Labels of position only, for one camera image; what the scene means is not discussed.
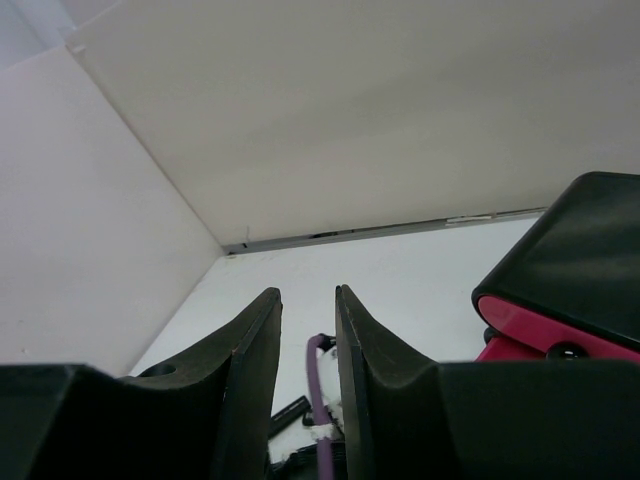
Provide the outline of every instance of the purple wire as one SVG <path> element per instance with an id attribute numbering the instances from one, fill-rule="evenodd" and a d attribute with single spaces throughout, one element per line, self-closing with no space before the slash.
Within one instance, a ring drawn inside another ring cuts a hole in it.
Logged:
<path id="1" fill-rule="evenodd" d="M 320 376 L 318 375 L 318 357 L 316 350 L 324 341 L 322 335 L 311 337 L 307 342 L 307 378 L 309 380 L 309 396 L 313 411 L 313 423 L 327 425 L 332 423 L 322 401 Z M 331 440 L 318 440 L 318 480 L 333 480 L 333 457 L 331 455 Z"/>

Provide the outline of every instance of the purple cable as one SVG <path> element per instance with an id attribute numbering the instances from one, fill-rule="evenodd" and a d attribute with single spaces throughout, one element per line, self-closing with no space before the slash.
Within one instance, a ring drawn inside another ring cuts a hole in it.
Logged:
<path id="1" fill-rule="evenodd" d="M 322 335 L 311 337 L 307 342 L 307 378 L 309 380 L 309 396 L 313 410 L 313 423 L 327 425 L 332 423 L 322 401 L 322 389 L 318 375 L 318 357 L 316 350 L 324 341 Z M 333 480 L 333 457 L 331 440 L 318 440 L 318 480 Z"/>

